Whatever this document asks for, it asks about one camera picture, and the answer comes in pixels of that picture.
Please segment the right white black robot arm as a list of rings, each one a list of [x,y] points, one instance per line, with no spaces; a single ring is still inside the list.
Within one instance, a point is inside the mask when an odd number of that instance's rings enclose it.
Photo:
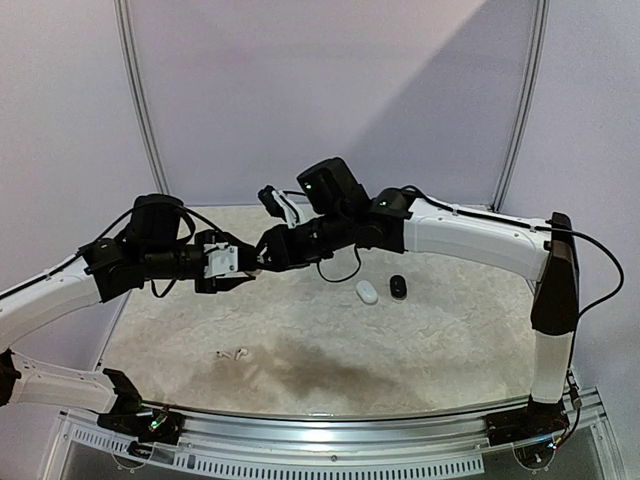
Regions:
[[[386,188],[371,198],[339,157],[308,168],[297,181],[315,213],[310,220],[285,192],[266,186],[258,193],[268,213],[283,221],[259,241],[266,270],[303,268],[352,246],[446,255],[533,282],[531,403],[516,422],[527,436],[554,422],[579,317],[579,269],[566,215],[520,220],[442,203],[414,186]]]

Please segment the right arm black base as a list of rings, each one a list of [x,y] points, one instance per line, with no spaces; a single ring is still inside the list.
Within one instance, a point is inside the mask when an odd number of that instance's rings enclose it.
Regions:
[[[488,414],[483,421],[491,446],[544,438],[563,431],[569,424],[561,402],[527,403],[523,407]]]

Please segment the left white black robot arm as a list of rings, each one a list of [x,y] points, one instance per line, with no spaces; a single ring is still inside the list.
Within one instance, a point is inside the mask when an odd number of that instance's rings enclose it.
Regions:
[[[146,283],[191,281],[198,293],[230,291],[252,280],[257,250],[215,224],[197,231],[199,214],[168,195],[138,197],[115,236],[102,232],[60,264],[1,294],[1,403],[37,403],[107,414],[128,434],[148,412],[126,375],[39,363],[13,345],[59,318],[105,304]]]

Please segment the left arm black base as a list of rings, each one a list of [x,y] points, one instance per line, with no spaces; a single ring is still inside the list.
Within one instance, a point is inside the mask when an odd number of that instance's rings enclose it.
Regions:
[[[186,417],[165,406],[143,407],[136,413],[99,414],[97,425],[103,429],[134,437],[139,443],[177,445]]]

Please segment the black oval charging case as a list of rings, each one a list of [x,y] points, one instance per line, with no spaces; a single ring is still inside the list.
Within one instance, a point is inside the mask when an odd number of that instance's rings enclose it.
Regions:
[[[404,300],[408,294],[406,279],[402,275],[393,275],[389,279],[390,295],[395,300]]]

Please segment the white earbud charging case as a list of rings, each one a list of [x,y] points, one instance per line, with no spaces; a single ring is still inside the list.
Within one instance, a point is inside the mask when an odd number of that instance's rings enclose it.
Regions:
[[[356,284],[356,294],[366,305],[376,304],[379,298],[376,289],[367,280],[361,280]]]

